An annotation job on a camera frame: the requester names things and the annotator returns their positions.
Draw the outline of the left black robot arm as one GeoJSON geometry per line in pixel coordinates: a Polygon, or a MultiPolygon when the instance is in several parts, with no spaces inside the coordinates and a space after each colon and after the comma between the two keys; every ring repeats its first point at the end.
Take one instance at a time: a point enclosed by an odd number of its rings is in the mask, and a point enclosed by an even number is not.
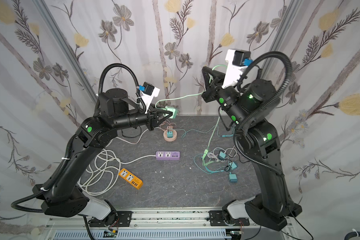
{"type": "Polygon", "coordinates": [[[15,210],[43,213],[48,216],[70,218],[76,215],[105,220],[117,212],[107,201],[100,201],[78,185],[78,181],[93,159],[124,129],[146,126],[153,131],[172,113],[155,108],[145,97],[152,97],[154,87],[139,85],[135,73],[126,65],[114,63],[102,72],[94,115],[87,118],[69,139],[65,155],[54,174],[42,185],[36,185],[33,194],[12,202],[15,210]],[[103,91],[107,73],[113,68],[126,70],[134,80],[137,101],[129,99],[127,91],[113,88],[103,91]]]}

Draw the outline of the purple power strip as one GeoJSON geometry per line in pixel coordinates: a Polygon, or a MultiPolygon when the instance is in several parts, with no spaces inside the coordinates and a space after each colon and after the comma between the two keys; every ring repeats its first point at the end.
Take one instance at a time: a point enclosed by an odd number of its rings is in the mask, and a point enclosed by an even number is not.
{"type": "Polygon", "coordinates": [[[156,159],[158,161],[178,161],[180,160],[179,151],[157,151],[156,159]]]}

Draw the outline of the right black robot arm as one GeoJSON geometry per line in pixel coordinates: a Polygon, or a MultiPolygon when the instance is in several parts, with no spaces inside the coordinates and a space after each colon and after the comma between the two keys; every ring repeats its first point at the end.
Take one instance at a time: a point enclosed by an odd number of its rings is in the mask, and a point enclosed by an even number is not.
{"type": "Polygon", "coordinates": [[[259,226],[281,231],[287,217],[296,217],[302,207],[295,203],[287,187],[281,164],[281,142],[277,129],[266,119],[280,103],[280,97],[292,79],[292,63],[281,52],[267,52],[251,60],[249,51],[230,49],[226,55],[225,73],[202,68],[206,89],[202,98],[219,104],[235,124],[234,145],[252,164],[261,192],[248,201],[233,201],[224,207],[225,218],[250,218],[259,226]],[[262,78],[258,70],[255,80],[247,82],[248,73],[261,61],[275,58],[285,67],[285,78],[279,88],[262,78]]]}

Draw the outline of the green charger plug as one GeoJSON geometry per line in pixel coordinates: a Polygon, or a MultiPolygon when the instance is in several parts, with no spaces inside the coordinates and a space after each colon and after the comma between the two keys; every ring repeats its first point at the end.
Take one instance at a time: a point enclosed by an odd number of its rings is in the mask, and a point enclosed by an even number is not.
{"type": "Polygon", "coordinates": [[[176,107],[166,106],[165,109],[172,113],[172,116],[170,117],[170,119],[175,119],[176,118],[176,116],[178,114],[178,109],[176,107]]]}

